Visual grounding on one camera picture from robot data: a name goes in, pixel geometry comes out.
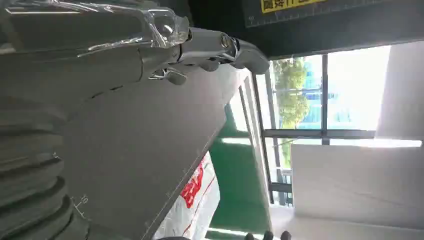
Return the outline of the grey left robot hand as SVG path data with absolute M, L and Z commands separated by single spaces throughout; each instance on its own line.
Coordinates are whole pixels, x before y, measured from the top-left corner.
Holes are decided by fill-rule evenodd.
M 220 65 L 263 74 L 267 57 L 228 34 L 192 27 L 148 0 L 3 0 L 0 117 L 59 115 L 60 109 L 143 79 L 181 85 L 177 66 Z

